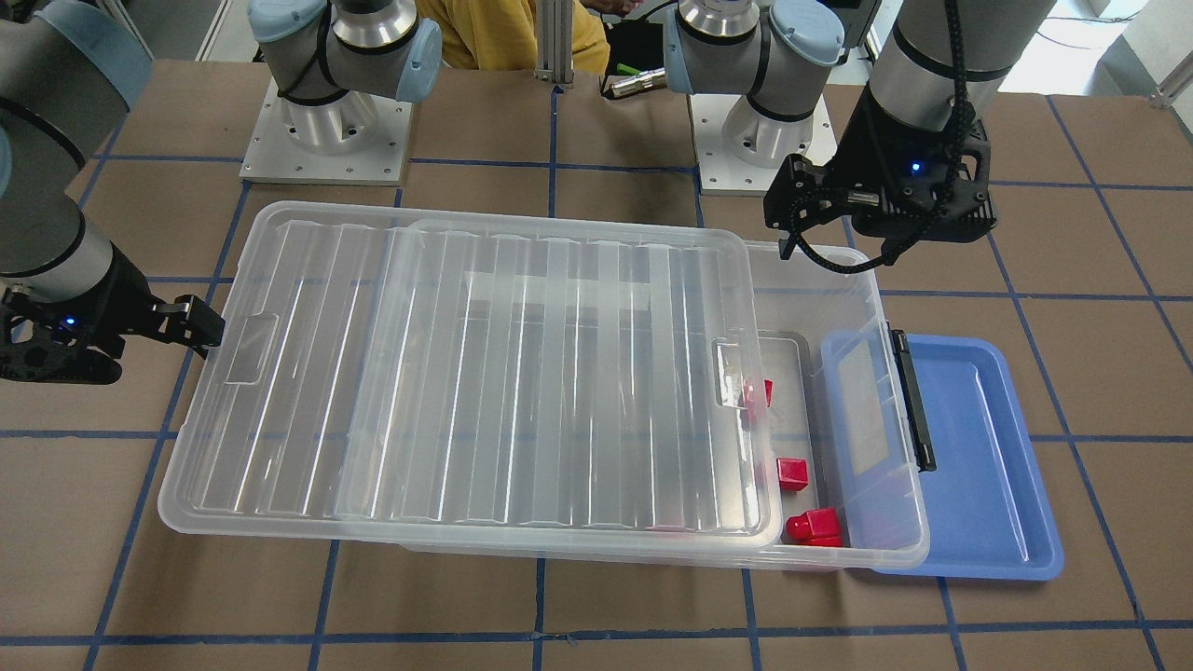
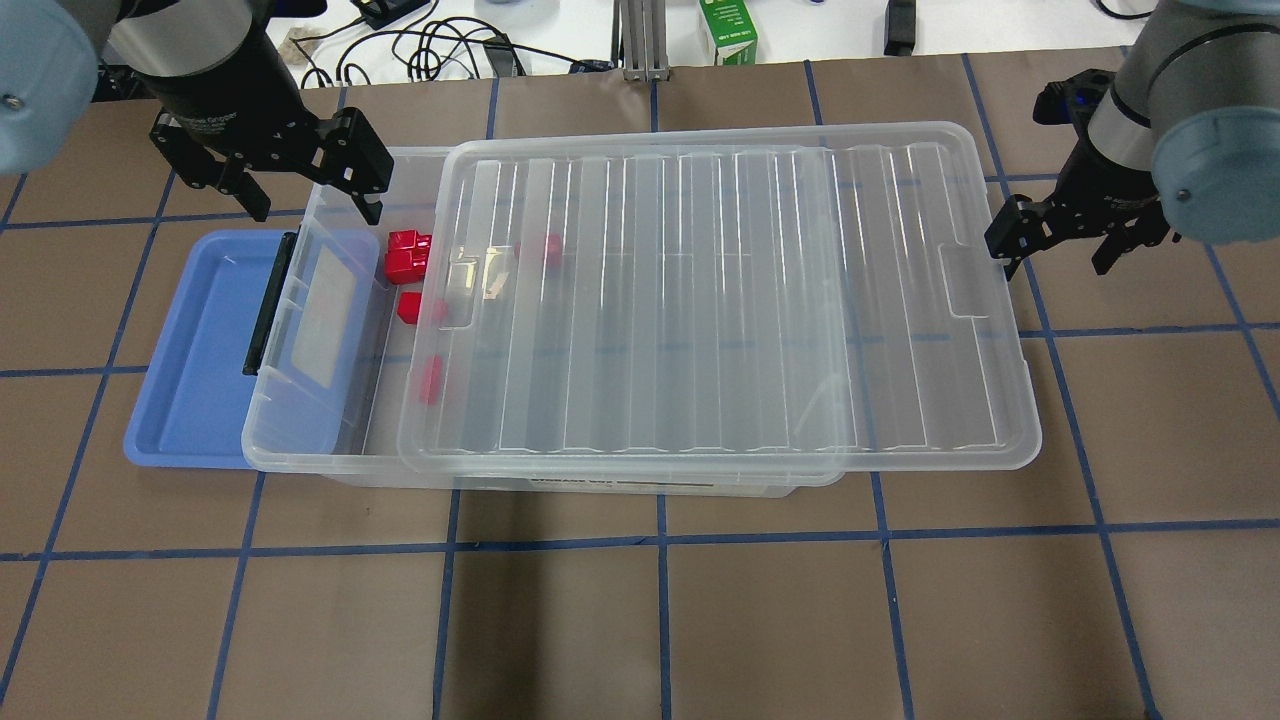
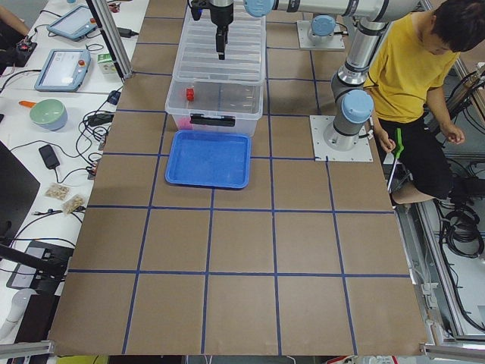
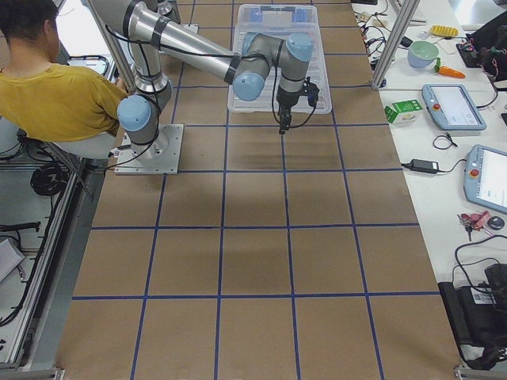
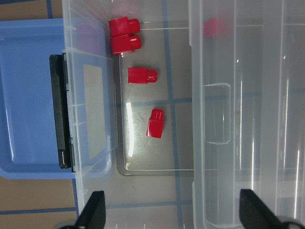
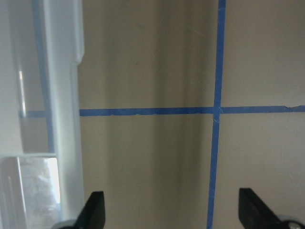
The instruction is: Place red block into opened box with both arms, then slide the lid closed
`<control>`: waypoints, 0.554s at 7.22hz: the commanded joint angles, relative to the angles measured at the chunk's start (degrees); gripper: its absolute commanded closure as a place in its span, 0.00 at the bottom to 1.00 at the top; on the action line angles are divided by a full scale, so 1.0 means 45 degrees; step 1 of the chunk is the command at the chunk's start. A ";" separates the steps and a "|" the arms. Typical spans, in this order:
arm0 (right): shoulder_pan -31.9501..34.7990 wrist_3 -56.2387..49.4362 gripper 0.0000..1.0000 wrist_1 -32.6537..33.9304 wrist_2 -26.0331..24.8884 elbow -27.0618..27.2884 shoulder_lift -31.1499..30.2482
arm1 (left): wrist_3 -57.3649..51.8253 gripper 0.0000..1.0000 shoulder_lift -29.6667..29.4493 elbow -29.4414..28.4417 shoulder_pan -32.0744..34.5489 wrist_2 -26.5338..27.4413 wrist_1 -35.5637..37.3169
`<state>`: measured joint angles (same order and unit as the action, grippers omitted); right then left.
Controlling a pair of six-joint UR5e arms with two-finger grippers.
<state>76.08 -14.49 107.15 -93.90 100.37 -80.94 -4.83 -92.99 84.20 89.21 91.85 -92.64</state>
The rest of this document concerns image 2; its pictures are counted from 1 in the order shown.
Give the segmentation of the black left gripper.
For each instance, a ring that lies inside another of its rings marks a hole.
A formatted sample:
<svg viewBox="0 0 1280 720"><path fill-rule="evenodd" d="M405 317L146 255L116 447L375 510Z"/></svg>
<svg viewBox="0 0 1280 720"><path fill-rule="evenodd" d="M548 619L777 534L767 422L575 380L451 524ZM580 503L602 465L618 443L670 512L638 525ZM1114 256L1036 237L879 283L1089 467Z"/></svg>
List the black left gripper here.
<svg viewBox="0 0 1280 720"><path fill-rule="evenodd" d="M280 56L230 55L198 73L140 78L163 105L150 140L191 188L214 188L265 222L270 197L243 161L311 167L314 183L349 197L366 224L380 222L390 151L357 108L319 122Z"/></svg>

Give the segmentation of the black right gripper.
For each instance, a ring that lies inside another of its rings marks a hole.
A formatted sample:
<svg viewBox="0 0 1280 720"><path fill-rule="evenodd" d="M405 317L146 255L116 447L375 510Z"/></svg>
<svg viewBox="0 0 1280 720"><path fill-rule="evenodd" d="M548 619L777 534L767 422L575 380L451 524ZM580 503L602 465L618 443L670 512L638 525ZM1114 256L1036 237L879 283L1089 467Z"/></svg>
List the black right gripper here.
<svg viewBox="0 0 1280 720"><path fill-rule="evenodd" d="M1065 240L1105 237L1091 256L1106 275L1121 256L1160 246L1170 233L1158 193L1147 170L1120 165L1085 140L1076 141L1053 192L1042 201L1009 195L984 232L989 256L1011 281L1033 254Z"/></svg>

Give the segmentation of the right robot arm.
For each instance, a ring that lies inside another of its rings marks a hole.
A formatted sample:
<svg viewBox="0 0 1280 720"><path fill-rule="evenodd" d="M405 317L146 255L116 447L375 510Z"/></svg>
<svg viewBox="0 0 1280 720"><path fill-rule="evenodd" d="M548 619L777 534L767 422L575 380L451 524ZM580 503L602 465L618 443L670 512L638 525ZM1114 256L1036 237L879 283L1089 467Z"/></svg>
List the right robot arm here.
<svg viewBox="0 0 1280 720"><path fill-rule="evenodd" d="M1160 1L1119 70L1046 85L1033 118L1076 142L1046 199L1010 196L986 231L1007 275L1069 240L1100 241L1102 275L1166 240L1277 237L1275 1Z"/></svg>

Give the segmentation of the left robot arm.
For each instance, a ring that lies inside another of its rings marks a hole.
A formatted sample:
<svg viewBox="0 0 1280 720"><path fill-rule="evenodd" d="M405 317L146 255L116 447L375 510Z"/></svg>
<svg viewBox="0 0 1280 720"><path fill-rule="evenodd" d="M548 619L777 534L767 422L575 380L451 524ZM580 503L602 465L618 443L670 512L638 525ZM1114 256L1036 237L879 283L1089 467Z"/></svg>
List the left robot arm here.
<svg viewBox="0 0 1280 720"><path fill-rule="evenodd" d="M376 224L393 158L367 118L324 120L305 105L268 35L275 17L324 1L5 1L1 5L1 165L47 165L90 105L105 54L161 108L148 133L180 181L233 197L262 222L259 173L291 173L349 196Z"/></svg>

